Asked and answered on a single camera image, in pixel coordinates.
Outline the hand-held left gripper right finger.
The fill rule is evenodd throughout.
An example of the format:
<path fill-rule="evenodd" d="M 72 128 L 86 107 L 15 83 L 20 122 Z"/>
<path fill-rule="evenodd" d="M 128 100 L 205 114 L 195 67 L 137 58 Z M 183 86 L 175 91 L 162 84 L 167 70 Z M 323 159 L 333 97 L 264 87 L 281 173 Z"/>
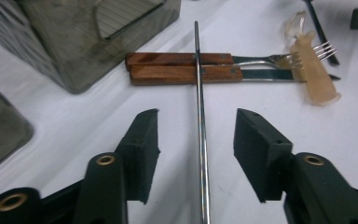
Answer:
<path fill-rule="evenodd" d="M 293 143 L 260 114 L 237 110 L 234 156 L 261 203 L 281 199 L 292 147 Z"/>

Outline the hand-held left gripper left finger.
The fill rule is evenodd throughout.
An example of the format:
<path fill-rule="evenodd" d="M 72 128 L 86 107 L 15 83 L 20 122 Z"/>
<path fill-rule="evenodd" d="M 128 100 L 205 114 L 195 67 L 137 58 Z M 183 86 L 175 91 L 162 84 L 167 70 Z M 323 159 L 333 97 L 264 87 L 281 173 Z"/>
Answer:
<path fill-rule="evenodd" d="M 147 203 L 160 153 L 156 108 L 135 117 L 116 153 L 123 160 L 126 200 Z"/>

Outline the translucent beige plastic spoon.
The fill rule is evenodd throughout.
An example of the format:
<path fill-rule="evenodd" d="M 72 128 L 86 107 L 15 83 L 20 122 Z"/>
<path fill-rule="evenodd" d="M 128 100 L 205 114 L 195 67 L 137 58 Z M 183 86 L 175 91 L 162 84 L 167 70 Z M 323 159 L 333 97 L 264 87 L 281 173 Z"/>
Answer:
<path fill-rule="evenodd" d="M 303 31 L 305 19 L 305 11 L 294 14 L 284 25 L 284 36 L 290 43 L 290 52 L 299 54 L 301 66 L 296 74 L 305 78 L 310 102 L 318 106 L 331 105 L 341 98 L 341 94 L 317 54 L 325 53 L 323 47 L 315 49 L 312 46 L 316 33 L 313 30 Z"/>

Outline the wooden handled knife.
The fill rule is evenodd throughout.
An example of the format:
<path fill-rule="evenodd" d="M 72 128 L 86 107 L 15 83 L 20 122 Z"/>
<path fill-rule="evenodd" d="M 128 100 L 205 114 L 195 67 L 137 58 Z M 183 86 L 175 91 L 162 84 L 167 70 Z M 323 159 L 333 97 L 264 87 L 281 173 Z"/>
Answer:
<path fill-rule="evenodd" d="M 133 85 L 186 85 L 197 83 L 195 66 L 141 66 L 130 69 Z M 203 66 L 204 84 L 240 82 L 305 82 L 304 75 L 287 69 L 240 69 L 238 66 Z"/>

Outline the wooden handled fork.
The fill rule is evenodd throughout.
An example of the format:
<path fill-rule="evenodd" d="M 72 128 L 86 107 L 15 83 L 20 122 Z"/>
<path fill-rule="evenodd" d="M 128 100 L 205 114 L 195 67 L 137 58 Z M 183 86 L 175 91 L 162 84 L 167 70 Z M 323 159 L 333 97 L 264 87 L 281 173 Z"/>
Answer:
<path fill-rule="evenodd" d="M 299 68 L 302 61 L 298 53 L 276 54 L 267 57 L 233 56 L 229 53 L 202 53 L 203 65 L 220 66 L 247 66 L 267 65 L 277 69 Z M 125 64 L 128 70 L 134 65 L 143 66 L 185 66 L 196 62 L 194 53 L 158 53 L 158 52 L 132 52 L 126 56 Z"/>

